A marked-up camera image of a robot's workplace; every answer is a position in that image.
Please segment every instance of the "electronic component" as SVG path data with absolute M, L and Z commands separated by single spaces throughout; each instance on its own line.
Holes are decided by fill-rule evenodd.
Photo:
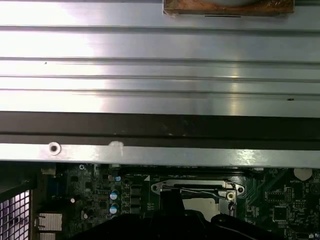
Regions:
M 273 207 L 273 221 L 281 222 L 286 221 L 288 210 L 286 206 L 274 206 Z
M 36 220 L 40 231 L 62 231 L 62 214 L 40 213 Z
M 110 199 L 111 200 L 116 200 L 118 198 L 118 194 L 119 194 L 119 191 L 118 190 L 113 190 L 111 193 L 110 193 Z
M 140 196 L 141 188 L 139 186 L 132 186 L 130 190 L 131 196 Z
M 109 208 L 109 212 L 110 212 L 111 214 L 116 214 L 116 213 L 118 212 L 118 208 L 119 208 L 118 204 L 113 203 L 113 204 L 111 205 L 111 207 Z
M 95 211 L 94 211 L 92 208 L 85 209 L 85 210 L 83 211 L 83 218 L 84 218 L 84 219 L 88 219 L 88 218 L 90 218 L 90 217 L 93 217 L 94 212 L 95 212 Z
M 130 204 L 132 206 L 139 206 L 141 204 L 141 199 L 140 197 L 131 197 L 130 199 Z
M 306 181 L 312 177 L 312 169 L 310 168 L 295 168 L 293 172 L 294 176 L 301 181 Z
M 72 204 L 75 204 L 76 202 L 78 202 L 79 200 L 81 199 L 81 195 L 75 195 L 74 197 L 71 197 L 70 198 L 70 202 L 72 203 Z
M 131 214 L 140 214 L 140 207 L 139 206 L 133 206 L 130 208 Z
M 284 192 L 268 192 L 267 200 L 271 203 L 284 202 L 286 200 Z

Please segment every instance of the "green circuit board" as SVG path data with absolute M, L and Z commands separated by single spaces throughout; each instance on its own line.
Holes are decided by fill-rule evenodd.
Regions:
M 176 174 L 163 174 L 166 172 L 163 167 L 158 173 L 156 166 L 141 166 L 140 173 L 130 173 L 129 166 L 126 169 L 127 172 L 121 173 L 121 166 L 68 164 L 61 167 L 59 176 L 49 178 L 48 199 L 80 196 L 72 211 L 64 213 L 64 238 L 124 213 L 151 217 L 160 205 L 160 197 L 151 186 L 168 179 L 229 180 L 245 188 L 237 197 L 237 218 L 289 240 L 312 239 L 319 231 L 320 171 L 317 169 L 304 181 L 287 168 L 246 169 L 252 174 L 239 174 L 239 169 L 234 168 L 226 175 L 223 170 L 218 175 L 199 174 L 203 171 L 197 167 L 183 167 Z M 90 216 L 84 217 L 88 210 Z

